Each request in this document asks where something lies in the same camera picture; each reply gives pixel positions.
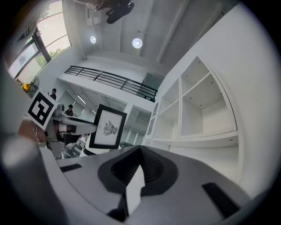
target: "fluorescent light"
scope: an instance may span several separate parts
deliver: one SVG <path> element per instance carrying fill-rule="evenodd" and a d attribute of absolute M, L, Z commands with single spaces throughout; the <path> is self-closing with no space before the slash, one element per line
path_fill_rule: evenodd
<path fill-rule="evenodd" d="M 78 98 L 80 98 L 80 100 L 82 101 L 82 102 L 84 102 L 86 105 L 87 105 L 87 103 L 79 96 L 79 95 L 77 95 L 78 96 Z"/>

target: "framed drawing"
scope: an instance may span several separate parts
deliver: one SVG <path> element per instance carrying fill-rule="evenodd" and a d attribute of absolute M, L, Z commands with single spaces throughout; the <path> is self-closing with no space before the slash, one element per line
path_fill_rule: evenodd
<path fill-rule="evenodd" d="M 97 131 L 89 137 L 89 148 L 118 149 L 126 117 L 126 113 L 100 104 L 94 121 Z"/>

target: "yellow object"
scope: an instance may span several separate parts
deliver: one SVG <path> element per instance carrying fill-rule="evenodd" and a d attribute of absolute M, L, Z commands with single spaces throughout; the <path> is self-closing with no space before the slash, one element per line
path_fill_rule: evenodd
<path fill-rule="evenodd" d="M 26 91 L 28 91 L 30 88 L 30 84 L 25 83 L 22 88 L 25 89 Z"/>

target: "shelf compartment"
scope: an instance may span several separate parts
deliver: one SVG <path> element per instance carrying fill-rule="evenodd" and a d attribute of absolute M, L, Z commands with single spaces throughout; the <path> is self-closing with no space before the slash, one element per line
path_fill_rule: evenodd
<path fill-rule="evenodd" d="M 178 138 L 179 135 L 179 110 L 180 103 L 176 101 L 157 117 L 155 131 L 153 137 L 155 138 Z"/>
<path fill-rule="evenodd" d="M 182 94 L 190 90 L 195 84 L 197 84 L 209 70 L 200 60 L 199 57 L 196 57 L 185 72 L 181 75 L 181 90 Z"/>
<path fill-rule="evenodd" d="M 173 104 L 169 105 L 166 109 L 159 113 L 159 116 L 168 117 L 171 120 L 177 120 L 179 114 L 179 102 L 177 99 Z"/>
<path fill-rule="evenodd" d="M 220 148 L 238 146 L 238 132 L 232 131 L 208 137 L 186 138 L 186 139 L 153 139 L 162 144 L 189 148 Z"/>
<path fill-rule="evenodd" d="M 181 116 L 182 138 L 232 131 L 227 105 L 211 74 L 183 96 Z"/>
<path fill-rule="evenodd" d="M 170 89 L 162 97 L 159 111 L 162 112 L 164 109 L 168 108 L 179 98 L 180 98 L 179 79 L 177 79 L 176 82 L 170 87 Z"/>

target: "black railing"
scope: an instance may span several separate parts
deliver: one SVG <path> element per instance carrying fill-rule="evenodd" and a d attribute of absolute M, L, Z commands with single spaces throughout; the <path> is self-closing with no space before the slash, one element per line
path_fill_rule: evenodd
<path fill-rule="evenodd" d="M 65 73 L 104 83 L 155 102 L 157 93 L 156 89 L 134 80 L 127 79 L 123 76 L 98 69 L 90 69 L 74 65 L 70 66 Z"/>

